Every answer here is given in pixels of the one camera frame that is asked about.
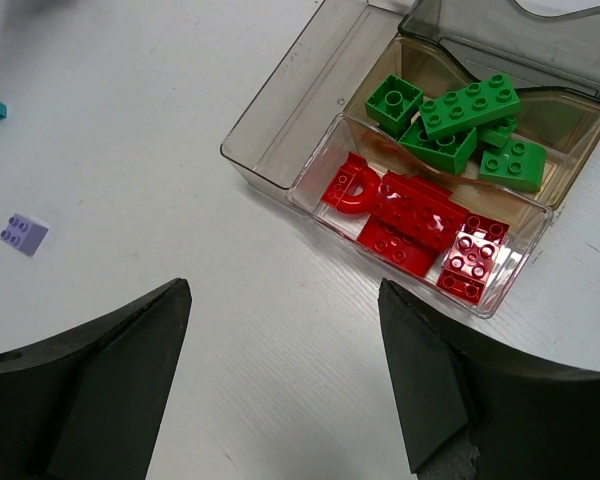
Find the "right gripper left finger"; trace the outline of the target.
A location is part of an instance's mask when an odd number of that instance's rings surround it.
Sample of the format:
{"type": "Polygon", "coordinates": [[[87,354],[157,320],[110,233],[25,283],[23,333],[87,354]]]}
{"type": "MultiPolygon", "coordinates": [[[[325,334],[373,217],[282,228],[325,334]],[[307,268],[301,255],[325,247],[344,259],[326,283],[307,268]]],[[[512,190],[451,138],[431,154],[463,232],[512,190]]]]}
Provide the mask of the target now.
{"type": "Polygon", "coordinates": [[[0,354],[0,479],[143,479],[192,297],[174,279],[0,354]]]}

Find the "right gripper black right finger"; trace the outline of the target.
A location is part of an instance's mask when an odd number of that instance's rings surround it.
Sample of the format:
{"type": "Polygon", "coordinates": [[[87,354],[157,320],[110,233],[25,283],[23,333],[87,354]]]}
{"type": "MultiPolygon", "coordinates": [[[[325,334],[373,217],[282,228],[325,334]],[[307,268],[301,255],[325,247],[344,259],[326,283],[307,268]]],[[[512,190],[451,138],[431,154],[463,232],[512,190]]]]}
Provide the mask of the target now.
{"type": "Polygon", "coordinates": [[[600,372],[512,348],[390,280],[378,307],[415,476],[600,479],[600,372]]]}

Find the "red square lego brick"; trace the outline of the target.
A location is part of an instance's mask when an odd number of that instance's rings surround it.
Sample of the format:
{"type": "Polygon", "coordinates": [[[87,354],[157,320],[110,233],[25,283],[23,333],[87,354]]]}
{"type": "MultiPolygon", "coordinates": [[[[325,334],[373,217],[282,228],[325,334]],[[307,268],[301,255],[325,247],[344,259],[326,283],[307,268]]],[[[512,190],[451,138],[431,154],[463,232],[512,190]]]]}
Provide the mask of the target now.
{"type": "Polygon", "coordinates": [[[469,213],[445,256],[436,286],[478,305],[509,228],[506,223],[469,213]]]}

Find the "purple lego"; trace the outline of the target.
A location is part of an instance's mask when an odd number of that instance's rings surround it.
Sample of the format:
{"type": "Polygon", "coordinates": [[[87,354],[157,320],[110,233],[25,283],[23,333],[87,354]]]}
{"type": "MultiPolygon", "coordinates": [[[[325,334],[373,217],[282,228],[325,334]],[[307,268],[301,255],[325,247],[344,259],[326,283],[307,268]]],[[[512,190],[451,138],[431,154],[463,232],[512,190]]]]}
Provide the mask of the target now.
{"type": "Polygon", "coordinates": [[[0,233],[0,240],[20,253],[32,257],[47,233],[47,227],[26,216],[13,214],[0,233]]]}

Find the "red lego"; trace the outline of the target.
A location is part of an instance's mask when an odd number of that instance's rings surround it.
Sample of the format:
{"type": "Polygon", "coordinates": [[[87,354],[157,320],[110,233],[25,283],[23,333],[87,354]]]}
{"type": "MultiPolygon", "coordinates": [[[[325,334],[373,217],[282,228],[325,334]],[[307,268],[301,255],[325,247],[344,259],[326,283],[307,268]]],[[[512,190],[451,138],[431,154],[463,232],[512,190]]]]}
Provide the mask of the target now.
{"type": "Polygon", "coordinates": [[[381,179],[371,213],[441,253],[452,244],[469,210],[423,178],[389,172],[381,179]]]}
{"type": "Polygon", "coordinates": [[[424,277],[434,265],[438,253],[415,241],[377,217],[370,217],[357,242],[375,252],[394,267],[424,277]]]}

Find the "red curved lego brick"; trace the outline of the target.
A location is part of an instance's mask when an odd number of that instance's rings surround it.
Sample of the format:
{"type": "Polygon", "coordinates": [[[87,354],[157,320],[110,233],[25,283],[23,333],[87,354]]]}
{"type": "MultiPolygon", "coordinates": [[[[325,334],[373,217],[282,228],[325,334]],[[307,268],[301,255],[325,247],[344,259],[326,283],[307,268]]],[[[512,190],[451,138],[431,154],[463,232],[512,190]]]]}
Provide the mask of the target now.
{"type": "Polygon", "coordinates": [[[366,159],[350,151],[321,200],[344,214],[369,213],[376,202],[380,183],[381,177],[366,159]]]}

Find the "dark green lego brick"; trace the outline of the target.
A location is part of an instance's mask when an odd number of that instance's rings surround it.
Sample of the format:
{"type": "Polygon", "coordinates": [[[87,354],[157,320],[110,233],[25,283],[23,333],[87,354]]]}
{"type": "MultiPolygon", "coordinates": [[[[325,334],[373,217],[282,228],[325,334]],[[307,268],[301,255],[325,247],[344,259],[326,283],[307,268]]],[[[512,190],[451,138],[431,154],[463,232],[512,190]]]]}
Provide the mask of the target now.
{"type": "Polygon", "coordinates": [[[490,147],[502,148],[517,128],[517,120],[513,115],[501,117],[491,123],[477,128],[478,140],[490,147]]]}

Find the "green lego plate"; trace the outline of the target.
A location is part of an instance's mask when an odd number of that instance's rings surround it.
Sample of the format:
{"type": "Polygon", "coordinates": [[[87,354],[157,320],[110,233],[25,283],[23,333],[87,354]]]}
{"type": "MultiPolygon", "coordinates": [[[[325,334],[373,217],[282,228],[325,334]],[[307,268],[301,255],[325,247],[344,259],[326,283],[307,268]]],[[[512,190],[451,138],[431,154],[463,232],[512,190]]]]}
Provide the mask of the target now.
{"type": "Polygon", "coordinates": [[[509,77],[498,73],[427,100],[419,110],[427,138],[438,140],[515,114],[520,99],[509,77]]]}

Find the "green square lego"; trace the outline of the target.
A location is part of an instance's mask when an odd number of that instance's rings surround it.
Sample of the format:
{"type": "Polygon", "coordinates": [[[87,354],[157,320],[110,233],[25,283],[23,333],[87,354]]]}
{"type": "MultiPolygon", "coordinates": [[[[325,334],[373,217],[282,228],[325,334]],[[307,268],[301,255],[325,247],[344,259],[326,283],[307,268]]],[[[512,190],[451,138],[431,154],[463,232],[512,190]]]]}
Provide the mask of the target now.
{"type": "Polygon", "coordinates": [[[424,92],[389,74],[365,101],[366,114],[391,135],[401,135],[422,104],[424,92]]]}

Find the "green curved lego brick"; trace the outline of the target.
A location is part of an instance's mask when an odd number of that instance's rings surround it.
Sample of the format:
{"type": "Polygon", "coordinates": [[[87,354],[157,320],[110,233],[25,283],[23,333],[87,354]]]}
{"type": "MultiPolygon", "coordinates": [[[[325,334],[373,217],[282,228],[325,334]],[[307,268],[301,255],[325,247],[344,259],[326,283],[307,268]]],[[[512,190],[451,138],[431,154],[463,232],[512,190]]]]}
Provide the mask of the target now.
{"type": "Polygon", "coordinates": [[[427,136],[422,119],[417,117],[398,142],[428,165],[460,175],[465,172],[469,159],[477,148],[477,128],[431,140],[427,136]]]}

